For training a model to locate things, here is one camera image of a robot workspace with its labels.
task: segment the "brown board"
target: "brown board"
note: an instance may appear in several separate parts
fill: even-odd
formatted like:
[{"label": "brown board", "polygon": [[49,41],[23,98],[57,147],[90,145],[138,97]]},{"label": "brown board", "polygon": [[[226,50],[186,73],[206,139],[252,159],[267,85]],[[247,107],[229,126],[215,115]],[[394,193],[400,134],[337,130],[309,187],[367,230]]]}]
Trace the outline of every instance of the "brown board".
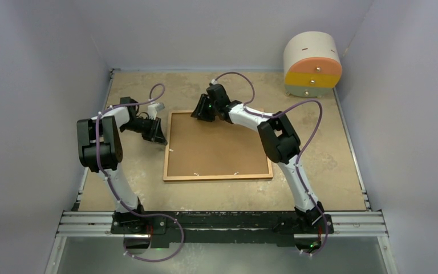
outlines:
[{"label": "brown board", "polygon": [[236,124],[171,111],[164,181],[271,179],[271,161],[257,132]]}]

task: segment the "purple cable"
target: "purple cable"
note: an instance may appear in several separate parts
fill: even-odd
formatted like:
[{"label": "purple cable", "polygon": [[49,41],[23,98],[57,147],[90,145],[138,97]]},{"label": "purple cable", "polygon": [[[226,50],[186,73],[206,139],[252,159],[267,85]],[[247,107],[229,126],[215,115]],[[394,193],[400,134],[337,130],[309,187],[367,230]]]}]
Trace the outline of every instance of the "purple cable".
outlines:
[{"label": "purple cable", "polygon": [[[98,116],[96,117],[96,122],[95,122],[95,135],[96,135],[96,140],[98,141],[100,139],[100,131],[99,131],[99,125],[100,125],[100,119],[103,117],[104,114],[106,114],[107,112],[111,111],[113,108],[117,108],[117,107],[135,107],[135,106],[141,106],[143,104],[148,104],[148,103],[152,103],[156,100],[158,100],[158,98],[162,97],[162,95],[164,95],[165,93],[165,86],[162,83],[158,83],[156,85],[154,85],[152,87],[152,89],[150,90],[150,94],[149,96],[152,95],[153,90],[158,87],[161,86],[162,92],[160,93],[159,96],[157,96],[154,99],[150,99],[147,102],[144,103],[132,103],[132,104],[118,104],[115,105],[113,107],[107,108],[106,110],[104,110],[103,112],[99,113]],[[161,217],[167,217],[171,220],[174,221],[174,223],[177,224],[177,226],[180,229],[180,233],[181,233],[181,239],[180,239],[180,245],[178,247],[177,250],[174,251],[174,253],[172,253],[170,256],[167,256],[163,259],[157,259],[157,260],[152,260],[152,259],[146,259],[146,258],[142,258],[142,257],[138,257],[135,256],[133,254],[131,254],[130,252],[128,252],[128,250],[126,249],[126,246],[124,244],[124,248],[125,248],[125,254],[127,254],[128,256],[130,256],[131,258],[134,258],[136,260],[140,260],[140,261],[147,261],[150,263],[158,263],[161,261],[166,261],[172,257],[174,257],[175,255],[178,254],[178,252],[182,249],[182,247],[184,246],[184,229],[182,228],[182,226],[180,225],[180,223],[177,221],[177,219],[174,219],[173,217],[167,215],[167,214],[161,214],[161,213],[154,213],[154,214],[139,214],[136,213],[135,211],[133,211],[133,209],[131,209],[127,204],[125,204],[125,202],[122,201],[122,199],[118,196],[118,194],[116,193],[115,188],[113,188],[112,182],[110,181],[110,176],[109,174],[103,169],[102,167],[102,160],[100,157],[100,142],[96,142],[96,163],[98,165],[98,169],[105,175],[105,177],[107,178],[107,183],[108,183],[108,187],[110,188],[111,192],[113,193],[113,196],[115,197],[115,199],[121,204],[121,206],[123,206],[127,211],[129,211],[131,214],[137,216],[137,217],[154,217],[154,216],[161,216]]]},{"label": "purple cable", "polygon": [[[301,182],[301,185],[303,185],[303,188],[305,189],[305,192],[306,193],[310,192],[310,190],[306,187],[305,181],[303,181],[303,177],[301,177],[301,174],[299,173],[298,163],[299,163],[299,159],[300,159],[301,155],[303,155],[303,152],[308,147],[308,145],[310,144],[311,140],[313,139],[313,137],[317,133],[318,127],[320,126],[320,122],[322,121],[323,107],[322,107],[322,104],[320,103],[320,101],[318,101],[316,99],[304,100],[304,101],[301,101],[301,102],[298,102],[298,103],[292,105],[291,107],[287,108],[285,111],[282,111],[282,112],[278,113],[277,115],[273,115],[273,116],[261,115],[261,114],[258,114],[258,113],[255,113],[255,112],[252,112],[252,111],[248,110],[248,108],[246,107],[246,105],[251,103],[254,100],[254,98],[256,97],[256,91],[254,90],[253,83],[246,76],[244,76],[241,73],[235,72],[235,71],[230,71],[230,72],[226,72],[226,73],[223,73],[223,74],[219,75],[215,80],[217,81],[222,76],[228,75],[228,74],[239,75],[239,76],[243,77],[244,79],[246,79],[246,81],[251,85],[251,89],[253,90],[253,97],[251,98],[251,100],[245,102],[244,105],[243,105],[244,111],[246,113],[251,114],[251,115],[258,116],[258,117],[264,117],[264,118],[270,118],[270,119],[273,118],[273,119],[275,119],[275,118],[279,118],[279,117],[285,115],[290,110],[292,110],[292,109],[294,109],[294,108],[296,108],[298,106],[301,106],[302,104],[306,104],[306,103],[309,103],[309,102],[315,102],[318,105],[318,108],[320,109],[320,114],[318,115],[317,124],[315,125],[315,128],[313,129],[313,132],[311,133],[310,137],[308,138],[308,141],[306,141],[305,145],[303,146],[303,149],[300,150],[300,152],[298,154],[298,157],[296,158],[296,162],[295,162],[296,173],[298,174],[299,181]],[[318,212],[321,213],[323,222],[325,223],[325,239],[322,242],[322,245],[317,249],[317,251],[315,253],[307,253],[307,254],[312,256],[312,255],[316,255],[317,253],[319,253],[323,249],[323,247],[325,246],[326,241],[328,240],[329,229],[328,229],[328,224],[327,224],[328,220],[326,219],[325,213],[319,208],[319,206],[315,202],[315,199],[313,199],[313,197],[311,195],[308,194],[308,197],[310,198],[311,202],[315,205],[315,208],[318,210]]]}]

